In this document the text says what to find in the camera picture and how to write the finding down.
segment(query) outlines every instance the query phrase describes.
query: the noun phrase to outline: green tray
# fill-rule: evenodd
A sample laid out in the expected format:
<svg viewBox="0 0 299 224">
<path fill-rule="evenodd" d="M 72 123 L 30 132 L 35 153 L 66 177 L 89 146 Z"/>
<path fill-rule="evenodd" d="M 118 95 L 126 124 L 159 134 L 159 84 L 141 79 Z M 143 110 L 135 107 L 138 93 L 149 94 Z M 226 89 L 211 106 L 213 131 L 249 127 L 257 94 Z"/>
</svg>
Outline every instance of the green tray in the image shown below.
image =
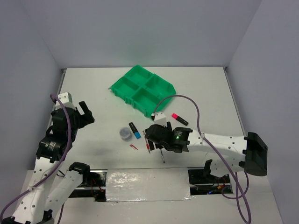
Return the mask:
<svg viewBox="0 0 299 224">
<path fill-rule="evenodd" d="M 140 65 L 134 66 L 109 89 L 148 118 L 163 98 L 176 94 L 172 84 Z M 165 100 L 157 111 L 162 110 L 170 100 Z"/>
</svg>

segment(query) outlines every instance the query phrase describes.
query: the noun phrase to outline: white table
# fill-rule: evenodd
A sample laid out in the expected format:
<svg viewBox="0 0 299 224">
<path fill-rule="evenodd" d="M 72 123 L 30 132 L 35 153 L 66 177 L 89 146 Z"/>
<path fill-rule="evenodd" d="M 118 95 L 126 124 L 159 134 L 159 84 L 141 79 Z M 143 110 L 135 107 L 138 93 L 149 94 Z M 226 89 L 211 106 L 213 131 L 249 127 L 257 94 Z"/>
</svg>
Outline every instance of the white table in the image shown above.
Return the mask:
<svg viewBox="0 0 299 224">
<path fill-rule="evenodd" d="M 72 94 L 74 104 L 84 100 L 93 112 L 95 123 L 78 131 L 72 150 L 62 170 L 74 161 L 89 164 L 92 169 L 202 167 L 214 154 L 166 152 L 162 163 L 159 150 L 151 154 L 144 139 L 124 142 L 119 129 L 134 122 L 141 133 L 152 121 L 127 105 L 108 90 L 130 68 L 67 69 L 61 92 Z M 146 68 L 172 83 L 178 94 L 194 99 L 201 112 L 200 126 L 206 133 L 243 135 L 237 111 L 222 67 Z M 182 126 L 171 114 L 175 112 L 196 128 L 196 110 L 186 99 L 175 98 L 164 109 L 173 127 Z M 129 144 L 138 147 L 133 150 Z M 245 178 L 240 176 L 244 186 Z M 247 199 L 253 224 L 282 224 L 267 177 L 250 176 Z M 65 204 L 62 224 L 66 223 L 243 223 L 235 201 L 221 195 L 196 196 L 175 202 L 96 203 L 91 198 L 70 198 Z"/>
</svg>

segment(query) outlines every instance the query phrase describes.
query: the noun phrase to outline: black marker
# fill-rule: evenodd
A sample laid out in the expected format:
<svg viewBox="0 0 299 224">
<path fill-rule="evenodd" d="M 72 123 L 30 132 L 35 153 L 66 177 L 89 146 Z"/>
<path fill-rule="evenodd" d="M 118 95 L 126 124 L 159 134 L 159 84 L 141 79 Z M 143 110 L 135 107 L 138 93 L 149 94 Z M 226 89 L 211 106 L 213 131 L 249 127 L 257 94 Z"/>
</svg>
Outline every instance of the black marker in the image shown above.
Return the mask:
<svg viewBox="0 0 299 224">
<path fill-rule="evenodd" d="M 139 132 L 137 131 L 137 128 L 135 127 L 135 125 L 132 122 L 129 123 L 129 126 L 130 126 L 132 132 L 134 133 L 135 137 L 137 139 L 141 138 Z"/>
<path fill-rule="evenodd" d="M 187 121 L 185 121 L 184 119 L 182 119 L 180 116 L 178 116 L 177 114 L 173 113 L 172 117 L 177 120 L 178 122 L 182 123 L 183 125 L 187 126 L 189 123 Z"/>
</svg>

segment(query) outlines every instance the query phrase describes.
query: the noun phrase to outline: gray wall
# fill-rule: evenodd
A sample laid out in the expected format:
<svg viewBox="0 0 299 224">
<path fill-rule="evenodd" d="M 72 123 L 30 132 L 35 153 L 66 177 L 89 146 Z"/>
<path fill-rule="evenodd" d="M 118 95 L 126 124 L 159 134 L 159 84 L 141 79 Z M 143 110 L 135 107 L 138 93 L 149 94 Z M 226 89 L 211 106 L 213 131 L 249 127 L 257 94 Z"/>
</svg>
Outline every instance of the gray wall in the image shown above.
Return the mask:
<svg viewBox="0 0 299 224">
<path fill-rule="evenodd" d="M 22 0 L 63 68 L 227 66 L 261 0 Z"/>
<path fill-rule="evenodd" d="M 283 221 L 298 223 L 299 1 L 262 1 L 228 75 L 245 129 L 268 144 L 268 178 Z"/>
<path fill-rule="evenodd" d="M 18 0 L 0 1 L 0 33 L 2 209 L 20 193 L 33 167 L 52 109 L 49 94 L 57 92 L 61 72 Z"/>
</svg>

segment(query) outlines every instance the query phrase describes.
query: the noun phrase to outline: round container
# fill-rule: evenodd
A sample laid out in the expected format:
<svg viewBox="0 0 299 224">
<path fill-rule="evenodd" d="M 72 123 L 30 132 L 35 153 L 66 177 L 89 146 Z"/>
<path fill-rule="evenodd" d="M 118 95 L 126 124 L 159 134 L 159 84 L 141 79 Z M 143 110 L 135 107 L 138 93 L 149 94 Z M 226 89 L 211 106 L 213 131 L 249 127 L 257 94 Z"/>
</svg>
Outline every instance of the round container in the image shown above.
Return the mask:
<svg viewBox="0 0 299 224">
<path fill-rule="evenodd" d="M 123 140 L 129 140 L 132 137 L 131 130 L 128 127 L 123 127 L 120 129 L 120 136 Z"/>
</svg>

